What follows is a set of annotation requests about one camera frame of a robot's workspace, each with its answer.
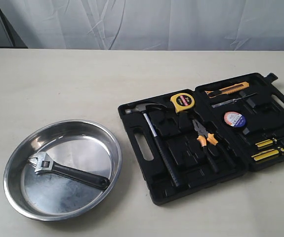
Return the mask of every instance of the tool kit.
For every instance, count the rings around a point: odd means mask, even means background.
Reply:
[[[277,79],[253,73],[119,106],[154,204],[284,161]]]

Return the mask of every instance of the bowl rim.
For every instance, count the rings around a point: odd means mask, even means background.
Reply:
[[[96,203],[93,203],[91,205],[86,205],[76,211],[70,212],[66,215],[57,215],[57,216],[43,216],[43,215],[36,215],[36,214],[32,214],[31,212],[23,209],[20,205],[17,204],[17,202],[14,200],[14,198],[12,197],[10,191],[9,191],[9,187],[8,187],[8,175],[9,175],[9,168],[10,165],[12,164],[13,160],[15,159],[15,155],[18,152],[18,150],[27,142],[29,141],[32,137],[34,137],[35,135],[37,135],[38,133],[40,133],[41,131],[48,129],[50,127],[59,125],[61,123],[67,123],[67,122],[83,122],[83,123],[88,123],[90,125],[94,125],[100,129],[102,129],[104,132],[106,132],[108,134],[108,136],[110,136],[112,138],[112,140],[114,141],[117,150],[118,150],[118,157],[119,157],[119,161],[118,161],[118,168],[116,171],[116,174],[114,176],[114,179],[110,182],[109,187],[103,192],[103,194],[99,197],[98,201]],[[54,122],[51,123],[49,125],[46,125],[40,129],[38,129],[37,131],[33,132],[32,134],[30,134],[27,138],[25,138],[17,147],[16,149],[13,151],[13,153],[11,154],[7,165],[4,169],[4,173],[3,173],[3,189],[4,189],[4,193],[5,196],[7,198],[7,200],[9,201],[10,205],[16,210],[18,211],[20,214],[30,218],[30,219],[34,219],[34,220],[39,220],[39,221],[60,221],[60,220],[66,220],[69,218],[73,218],[76,216],[79,216],[81,214],[84,214],[85,212],[89,211],[90,209],[94,208],[96,205],[98,205],[108,194],[109,192],[113,189],[116,181],[119,178],[120,172],[121,172],[121,168],[122,168],[122,152],[121,152],[121,147],[120,144],[118,142],[118,140],[116,139],[115,135],[108,130],[105,126],[102,126],[99,123],[93,122],[93,121],[89,121],[89,120],[84,120],[84,119],[68,119],[68,120],[62,120],[62,121],[58,121],[58,122]]]

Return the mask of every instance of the pliers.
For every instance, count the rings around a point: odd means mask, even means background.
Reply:
[[[201,143],[201,146],[203,148],[203,152],[206,155],[207,160],[209,161],[213,171],[215,173],[219,172],[219,168],[217,167],[214,159],[212,158],[212,156],[210,155],[208,149],[207,149],[207,144],[206,141],[208,141],[209,143],[211,143],[212,145],[214,145],[216,148],[218,148],[219,150],[221,150],[221,152],[223,153],[227,163],[232,167],[235,168],[235,163],[233,162],[232,158],[230,157],[229,153],[227,152],[227,150],[223,147],[223,145],[221,143],[219,143],[219,141],[217,141],[214,137],[214,134],[209,133],[206,128],[199,123],[198,120],[194,119],[192,120],[193,126],[195,128],[195,131],[198,133],[198,138],[197,140]]]

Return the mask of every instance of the black plastic case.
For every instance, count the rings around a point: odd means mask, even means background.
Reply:
[[[119,106],[120,117],[154,204],[161,205],[203,188],[242,176],[248,171],[258,171],[284,161],[284,153],[260,161],[254,161],[251,157],[256,153],[274,149],[277,146],[284,148],[284,139],[262,150],[258,150],[255,145],[262,140],[284,137],[284,107],[281,105],[281,102],[284,103],[284,95],[272,85],[272,82],[276,79],[278,78],[273,73],[266,77],[253,73],[201,85],[195,91],[185,89]],[[243,81],[248,82],[249,87],[232,94],[222,94],[210,98],[205,92]],[[186,111],[176,113],[170,98],[180,92],[192,95],[195,99],[195,105]],[[217,108],[211,106],[253,93],[256,94],[236,103]],[[127,114],[125,112],[125,110],[133,109],[141,103],[164,105],[164,107],[147,106],[146,111],[156,133],[173,160],[174,168],[177,169],[184,181],[185,185],[181,188],[174,186],[142,113]],[[228,111],[242,114],[246,119],[246,124],[243,127],[231,127],[226,124],[224,114]],[[209,150],[215,155],[213,160],[220,170],[218,173],[213,172],[200,142],[197,141],[198,134],[194,130],[192,119],[197,119],[209,133],[215,135],[215,138],[226,148],[234,161],[236,165],[234,168],[224,159],[222,152],[210,144],[208,145]],[[142,154],[136,139],[136,136],[141,134],[147,141],[153,160],[149,160],[149,157],[144,157]]]

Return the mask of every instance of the hammer head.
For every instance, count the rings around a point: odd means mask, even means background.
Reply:
[[[148,105],[153,105],[154,107],[165,107],[162,104],[157,104],[157,103],[143,103],[143,104],[138,104],[137,106],[135,106],[135,108],[133,109],[126,109],[125,113],[126,114],[131,114],[134,112],[143,112],[146,111],[146,106]]]
[[[38,152],[29,157],[28,163],[35,168],[35,173],[51,171],[54,161],[46,152]]]

